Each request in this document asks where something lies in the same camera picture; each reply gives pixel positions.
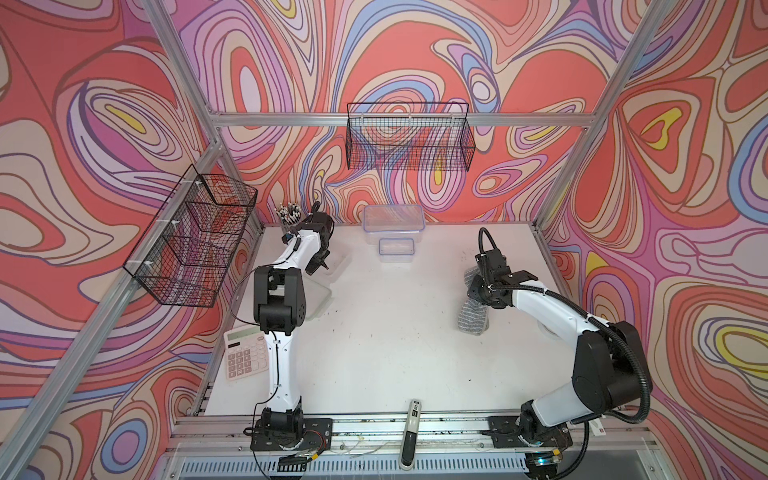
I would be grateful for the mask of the grey striped cloth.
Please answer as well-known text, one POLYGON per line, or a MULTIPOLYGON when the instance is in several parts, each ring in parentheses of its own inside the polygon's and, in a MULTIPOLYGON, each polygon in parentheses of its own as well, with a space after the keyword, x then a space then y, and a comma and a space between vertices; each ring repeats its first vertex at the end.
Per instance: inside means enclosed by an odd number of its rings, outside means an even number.
POLYGON ((475 336, 483 334, 489 326, 488 308, 471 296, 473 281, 478 274, 479 269, 477 267, 473 267, 464 273, 467 293, 457 320, 458 329, 461 332, 475 336))

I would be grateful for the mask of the small clear box blue lid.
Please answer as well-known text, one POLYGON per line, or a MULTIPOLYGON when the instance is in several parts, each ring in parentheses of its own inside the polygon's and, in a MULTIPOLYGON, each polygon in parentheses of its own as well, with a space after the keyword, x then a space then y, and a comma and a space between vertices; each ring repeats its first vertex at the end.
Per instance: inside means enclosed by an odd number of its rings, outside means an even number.
POLYGON ((415 242, 412 238, 381 238, 378 243, 382 257, 411 257, 415 254, 415 242))

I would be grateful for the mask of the translucent green lunch box lid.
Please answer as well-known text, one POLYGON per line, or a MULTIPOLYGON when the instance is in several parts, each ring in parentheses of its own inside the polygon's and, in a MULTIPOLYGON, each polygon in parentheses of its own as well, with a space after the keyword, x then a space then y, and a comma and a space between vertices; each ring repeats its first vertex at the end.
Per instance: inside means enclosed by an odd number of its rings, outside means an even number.
POLYGON ((307 313, 305 321, 309 322, 321 317, 332 302, 332 291, 325 285, 315 282, 309 277, 304 278, 307 313))

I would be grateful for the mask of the clear lunch box green lid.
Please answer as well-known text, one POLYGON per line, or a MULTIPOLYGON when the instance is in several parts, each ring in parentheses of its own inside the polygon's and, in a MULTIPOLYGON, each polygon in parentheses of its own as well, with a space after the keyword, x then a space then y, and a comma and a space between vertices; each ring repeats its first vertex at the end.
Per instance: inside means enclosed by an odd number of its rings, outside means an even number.
POLYGON ((318 270, 319 282, 324 285, 331 285, 338 281, 345 273, 353 260, 353 248, 348 244, 339 244, 332 247, 330 255, 325 263, 328 268, 318 270))

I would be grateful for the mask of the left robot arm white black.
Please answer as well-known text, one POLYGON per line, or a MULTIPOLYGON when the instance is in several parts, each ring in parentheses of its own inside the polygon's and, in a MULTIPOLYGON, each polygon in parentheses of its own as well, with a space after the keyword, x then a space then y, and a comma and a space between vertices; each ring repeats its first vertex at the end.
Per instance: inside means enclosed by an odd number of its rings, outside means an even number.
POLYGON ((253 319, 269 353, 270 394, 260 403, 256 431, 273 442, 294 443, 304 436, 302 399, 293 383, 292 342, 307 316, 304 276, 327 266, 334 220, 310 212, 286 235, 285 249, 253 273, 253 319))

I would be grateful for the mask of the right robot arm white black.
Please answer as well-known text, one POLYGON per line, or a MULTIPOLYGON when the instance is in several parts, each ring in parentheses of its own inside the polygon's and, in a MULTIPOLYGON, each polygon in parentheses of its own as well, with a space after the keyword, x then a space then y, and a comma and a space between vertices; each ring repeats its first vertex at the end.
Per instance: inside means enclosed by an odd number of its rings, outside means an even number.
POLYGON ((644 422, 653 384, 637 329, 610 323, 544 286, 526 270, 512 271, 498 249, 475 256, 476 272, 466 279, 465 319, 489 308, 514 308, 536 320, 573 349, 570 381, 520 408, 512 428, 520 441, 537 446, 566 426, 603 415, 628 424, 644 422))

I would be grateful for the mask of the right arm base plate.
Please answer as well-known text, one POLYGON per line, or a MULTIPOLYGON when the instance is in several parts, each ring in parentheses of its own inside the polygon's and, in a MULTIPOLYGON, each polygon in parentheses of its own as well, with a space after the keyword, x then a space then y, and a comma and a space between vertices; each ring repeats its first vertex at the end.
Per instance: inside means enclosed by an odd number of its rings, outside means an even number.
POLYGON ((489 436, 495 448, 564 450, 573 445, 570 430, 565 424, 543 426, 527 413, 522 416, 491 416, 488 418, 488 428, 480 433, 489 436))

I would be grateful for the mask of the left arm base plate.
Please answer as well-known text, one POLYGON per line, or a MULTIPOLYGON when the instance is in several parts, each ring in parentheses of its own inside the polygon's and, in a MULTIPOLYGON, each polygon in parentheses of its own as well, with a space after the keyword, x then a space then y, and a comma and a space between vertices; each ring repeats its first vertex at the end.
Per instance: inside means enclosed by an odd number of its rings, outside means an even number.
POLYGON ((250 438, 254 452, 324 451, 332 444, 333 420, 330 417, 313 417, 303 420, 297 430, 264 429, 260 421, 255 427, 246 427, 243 434, 250 438))

